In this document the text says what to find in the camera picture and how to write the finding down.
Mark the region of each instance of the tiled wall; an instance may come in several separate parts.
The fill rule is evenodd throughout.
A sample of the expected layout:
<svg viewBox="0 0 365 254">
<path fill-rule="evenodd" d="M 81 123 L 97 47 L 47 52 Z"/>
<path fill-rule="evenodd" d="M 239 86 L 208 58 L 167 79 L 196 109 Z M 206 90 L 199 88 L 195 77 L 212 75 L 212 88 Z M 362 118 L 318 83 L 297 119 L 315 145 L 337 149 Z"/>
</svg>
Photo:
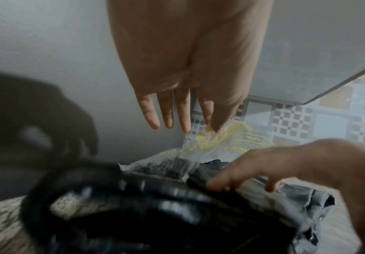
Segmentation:
<svg viewBox="0 0 365 254">
<path fill-rule="evenodd" d="M 301 106 L 246 99 L 235 120 L 257 123 L 272 131 L 276 145 L 292 146 L 318 139 L 340 138 L 365 143 L 365 75 Z M 205 124 L 198 103 L 192 113 L 192 139 Z"/>
</svg>

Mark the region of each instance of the countertop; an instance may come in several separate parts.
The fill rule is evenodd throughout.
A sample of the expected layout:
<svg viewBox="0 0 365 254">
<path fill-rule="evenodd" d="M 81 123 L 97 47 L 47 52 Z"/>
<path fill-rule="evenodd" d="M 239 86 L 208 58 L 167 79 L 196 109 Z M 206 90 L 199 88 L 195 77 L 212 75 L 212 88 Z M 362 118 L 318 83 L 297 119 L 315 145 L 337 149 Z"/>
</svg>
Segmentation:
<svg viewBox="0 0 365 254">
<path fill-rule="evenodd" d="M 290 179 L 286 182 L 310 185 L 296 179 Z M 337 203 L 322 222 L 322 238 L 317 254 L 355 254 L 360 242 L 351 226 L 341 195 L 336 190 L 317 185 L 311 186 L 333 194 Z M 18 221 L 19 205 L 22 199 L 23 197 L 19 197 L 0 202 L 0 254 L 35 253 L 32 243 Z M 71 195 L 57 201 L 55 205 L 55 210 L 65 217 L 83 214 L 92 209 L 97 209 L 97 207 L 87 207 Z"/>
</svg>

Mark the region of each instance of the crumpled plastic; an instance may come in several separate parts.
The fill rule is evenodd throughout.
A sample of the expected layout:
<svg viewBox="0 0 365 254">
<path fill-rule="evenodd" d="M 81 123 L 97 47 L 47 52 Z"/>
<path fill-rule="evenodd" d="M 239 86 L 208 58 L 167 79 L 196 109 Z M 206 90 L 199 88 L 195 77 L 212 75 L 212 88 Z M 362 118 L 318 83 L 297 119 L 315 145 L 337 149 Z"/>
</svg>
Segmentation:
<svg viewBox="0 0 365 254">
<path fill-rule="evenodd" d="M 204 133 L 183 149 L 119 169 L 51 172 L 23 200 L 20 220 L 50 254 L 315 253 L 331 195 L 294 185 L 267 193 L 263 178 L 222 193 L 204 188 L 243 152 L 272 146 L 267 134 L 233 123 L 222 135 Z M 50 206 L 70 192 L 107 209 L 61 218 Z"/>
</svg>

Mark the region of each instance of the granite countertop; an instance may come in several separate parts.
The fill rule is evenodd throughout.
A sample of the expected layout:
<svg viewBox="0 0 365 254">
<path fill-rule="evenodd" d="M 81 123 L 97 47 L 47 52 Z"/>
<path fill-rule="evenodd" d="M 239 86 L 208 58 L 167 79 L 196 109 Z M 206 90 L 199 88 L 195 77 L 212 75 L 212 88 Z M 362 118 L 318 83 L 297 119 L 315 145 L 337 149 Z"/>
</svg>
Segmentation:
<svg viewBox="0 0 365 254">
<path fill-rule="evenodd" d="M 287 180 L 288 183 L 308 185 L 298 180 Z M 315 189 L 328 191 L 336 197 L 337 205 L 332 208 L 322 222 L 322 238 L 317 254 L 356 253 L 359 239 L 352 229 L 348 212 L 341 195 L 332 189 L 312 185 Z M 0 202 L 0 254 L 34 254 L 32 243 L 18 221 L 19 206 L 23 197 Z M 87 206 L 72 195 L 61 198 L 55 203 L 56 212 L 63 217 L 82 215 L 99 209 L 99 205 Z"/>
</svg>

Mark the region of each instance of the clear plastic bag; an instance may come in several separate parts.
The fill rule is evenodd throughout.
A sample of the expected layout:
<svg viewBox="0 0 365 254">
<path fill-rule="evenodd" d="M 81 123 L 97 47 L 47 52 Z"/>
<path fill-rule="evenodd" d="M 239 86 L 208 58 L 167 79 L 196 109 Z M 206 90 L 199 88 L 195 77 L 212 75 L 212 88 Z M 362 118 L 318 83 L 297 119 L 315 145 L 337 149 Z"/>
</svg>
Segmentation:
<svg viewBox="0 0 365 254">
<path fill-rule="evenodd" d="M 274 146 L 271 137 L 266 127 L 239 121 L 230 122 L 220 134 L 207 126 L 204 132 L 198 133 L 183 148 L 167 150 L 130 165 L 120 165 L 120 168 L 123 172 L 169 177 L 185 182 L 200 163 L 216 159 L 232 162 L 249 150 Z"/>
</svg>

